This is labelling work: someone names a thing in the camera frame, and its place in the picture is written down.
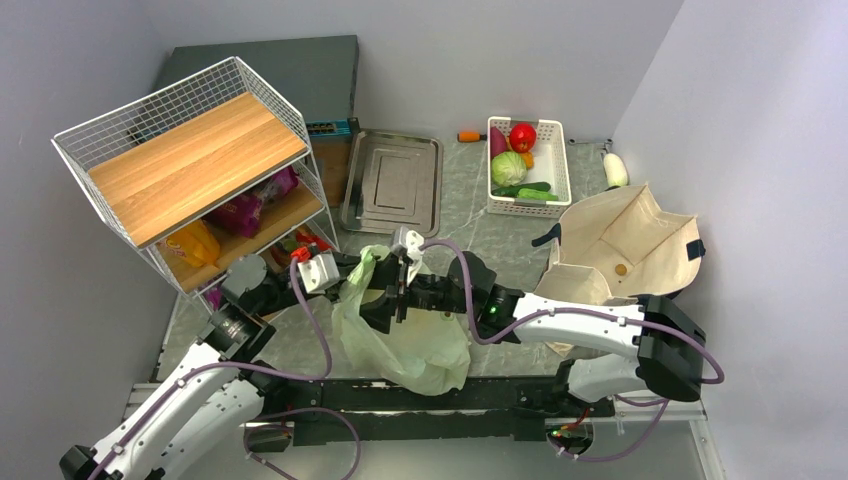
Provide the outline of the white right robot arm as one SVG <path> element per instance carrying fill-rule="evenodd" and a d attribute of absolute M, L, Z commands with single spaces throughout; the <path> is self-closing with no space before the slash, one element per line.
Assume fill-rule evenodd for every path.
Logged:
<path fill-rule="evenodd" d="M 566 343 L 601 351 L 567 360 L 557 371 L 551 401 L 574 415 L 615 394 L 649 390 L 678 402 L 696 402 L 704 384 L 705 332 L 671 299 L 640 295 L 623 306 L 549 299 L 497 284 L 496 273 L 471 252 L 452 261 L 447 275 L 418 273 L 394 253 L 378 256 L 368 287 L 381 296 L 357 311 L 387 334 L 410 310 L 470 314 L 484 344 Z"/>

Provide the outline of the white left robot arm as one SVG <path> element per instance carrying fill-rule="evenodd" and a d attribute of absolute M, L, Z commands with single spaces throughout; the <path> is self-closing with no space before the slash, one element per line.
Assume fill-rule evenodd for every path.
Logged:
<path fill-rule="evenodd" d="M 230 265 L 220 286 L 219 308 L 173 372 L 115 430 L 92 447 L 74 446 L 63 455 L 67 479 L 176 479 L 230 430 L 257 416 L 279 417 L 286 388 L 312 386 L 332 370 L 324 354 L 317 374 L 285 373 L 258 360 L 274 335 L 266 314 L 307 301 L 337 299 L 342 280 L 359 259 L 338 252 L 296 253 L 277 273 L 255 254 Z"/>

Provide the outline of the green avocado plastic bag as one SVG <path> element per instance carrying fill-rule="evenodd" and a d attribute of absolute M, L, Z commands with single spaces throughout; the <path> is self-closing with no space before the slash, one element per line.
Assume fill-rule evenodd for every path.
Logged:
<path fill-rule="evenodd" d="M 471 363 L 466 330 L 456 318 L 440 312 L 414 310 L 383 334 L 371 328 L 359 307 L 379 293 L 366 285 L 376 277 L 378 260 L 388 257 L 386 246 L 360 250 L 361 260 L 341 286 L 332 311 L 332 330 L 353 368 L 371 369 L 380 377 L 414 393 L 436 396 L 464 387 Z"/>

